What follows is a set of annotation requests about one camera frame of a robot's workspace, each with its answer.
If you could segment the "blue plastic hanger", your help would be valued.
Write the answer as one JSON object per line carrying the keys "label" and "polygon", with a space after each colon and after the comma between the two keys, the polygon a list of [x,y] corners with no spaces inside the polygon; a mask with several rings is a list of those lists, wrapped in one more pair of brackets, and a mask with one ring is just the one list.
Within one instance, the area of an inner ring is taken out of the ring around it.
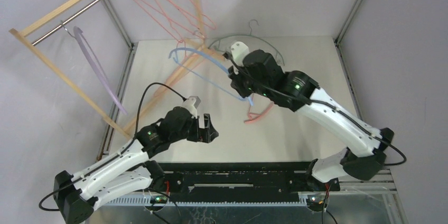
{"label": "blue plastic hanger", "polygon": [[[192,53],[190,56],[185,56],[184,60],[182,62],[179,61],[178,51],[189,51]],[[222,60],[225,58],[223,56],[218,56],[218,58],[215,58],[215,52],[211,51],[211,54],[208,54],[204,51],[196,50],[193,48],[187,48],[187,47],[181,47],[181,48],[175,48],[170,51],[169,53],[169,59],[173,59],[173,61],[178,65],[178,67],[171,73],[171,75],[168,77],[166,82],[169,83],[169,85],[173,85],[180,81],[188,72],[193,73],[194,75],[198,76],[202,80],[212,84],[214,87],[224,91],[225,93],[231,95],[232,97],[238,99],[239,101],[248,102],[250,106],[254,105],[254,101],[252,97],[240,97],[237,95],[234,95],[232,92],[224,89],[223,87],[219,86],[217,83],[211,81],[210,79],[196,73],[193,68],[189,68],[186,64],[193,64],[195,63],[199,58],[198,56],[203,57],[204,59],[212,62],[214,65],[216,65],[219,69],[221,69],[226,75],[228,75],[228,69],[221,63],[219,60]]]}

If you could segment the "green plastic hanger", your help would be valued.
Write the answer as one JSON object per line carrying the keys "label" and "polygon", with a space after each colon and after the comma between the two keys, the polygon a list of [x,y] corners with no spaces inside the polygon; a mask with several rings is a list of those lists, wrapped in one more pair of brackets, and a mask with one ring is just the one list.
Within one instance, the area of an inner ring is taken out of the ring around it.
{"label": "green plastic hanger", "polygon": [[283,55],[281,54],[281,52],[274,47],[271,43],[269,43],[268,41],[266,41],[265,39],[258,37],[256,35],[253,35],[253,30],[254,28],[252,27],[252,23],[255,23],[257,26],[259,26],[259,22],[256,19],[251,19],[248,21],[248,27],[249,27],[249,33],[233,33],[233,34],[228,34],[225,36],[221,36],[219,38],[216,38],[214,41],[212,41],[209,45],[208,45],[208,49],[213,48],[216,51],[220,51],[223,52],[224,50],[220,49],[221,46],[221,42],[230,38],[251,38],[251,39],[256,39],[259,40],[263,43],[265,43],[267,46],[269,46],[274,52],[275,52],[275,60],[279,65],[284,66],[285,65],[285,60]]}

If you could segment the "purple plastic hanger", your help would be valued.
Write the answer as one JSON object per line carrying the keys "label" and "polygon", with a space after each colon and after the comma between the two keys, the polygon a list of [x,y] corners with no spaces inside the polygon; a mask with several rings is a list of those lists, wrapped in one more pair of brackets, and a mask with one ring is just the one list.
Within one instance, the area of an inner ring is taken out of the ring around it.
{"label": "purple plastic hanger", "polygon": [[93,70],[94,74],[100,81],[103,88],[107,91],[109,97],[112,99],[113,103],[116,107],[124,113],[128,114],[127,110],[123,106],[122,102],[119,100],[117,94],[112,90],[109,79],[98,59],[91,45],[88,43],[87,39],[83,35],[83,31],[81,28],[74,26],[72,32],[69,31],[65,24],[61,21],[62,28],[73,38],[76,40],[81,52],[83,53],[85,59]]}

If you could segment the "pink notched hanger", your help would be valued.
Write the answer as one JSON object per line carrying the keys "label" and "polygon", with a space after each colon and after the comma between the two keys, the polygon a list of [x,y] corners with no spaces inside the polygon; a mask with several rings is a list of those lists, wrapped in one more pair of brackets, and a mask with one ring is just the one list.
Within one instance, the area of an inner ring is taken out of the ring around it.
{"label": "pink notched hanger", "polygon": [[150,0],[111,0],[131,40],[176,40],[182,43],[185,31],[170,25],[165,17],[155,12]]}

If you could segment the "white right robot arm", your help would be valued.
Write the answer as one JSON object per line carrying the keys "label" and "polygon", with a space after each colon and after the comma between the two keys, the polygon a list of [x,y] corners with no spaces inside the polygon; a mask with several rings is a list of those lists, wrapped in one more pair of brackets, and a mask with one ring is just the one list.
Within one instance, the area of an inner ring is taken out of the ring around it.
{"label": "white right robot arm", "polygon": [[333,100],[319,84],[301,71],[284,72],[272,54],[232,48],[226,55],[231,87],[242,97],[258,94],[274,104],[317,122],[347,148],[312,161],[305,183],[319,190],[333,179],[349,175],[368,181],[385,166],[384,150],[394,132],[366,124]]}

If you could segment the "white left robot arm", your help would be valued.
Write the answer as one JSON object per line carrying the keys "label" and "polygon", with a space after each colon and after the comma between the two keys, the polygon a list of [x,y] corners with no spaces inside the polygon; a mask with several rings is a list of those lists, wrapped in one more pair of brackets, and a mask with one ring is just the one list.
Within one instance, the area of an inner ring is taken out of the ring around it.
{"label": "white left robot arm", "polygon": [[186,139],[211,143],[218,137],[209,114],[199,118],[184,107],[174,107],[164,118],[143,127],[112,156],[75,174],[60,172],[54,180],[53,198],[65,223],[82,223],[109,201],[133,191],[164,187],[165,176],[152,158]]}

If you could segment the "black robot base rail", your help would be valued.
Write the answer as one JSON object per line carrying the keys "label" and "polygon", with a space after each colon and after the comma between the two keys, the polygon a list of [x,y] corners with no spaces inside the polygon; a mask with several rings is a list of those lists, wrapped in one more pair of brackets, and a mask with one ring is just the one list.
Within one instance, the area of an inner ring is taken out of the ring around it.
{"label": "black robot base rail", "polygon": [[142,166],[104,185],[96,194],[103,206],[305,206],[317,197],[378,194],[378,179],[344,175],[328,183],[311,180],[309,162],[161,163],[147,176]]}

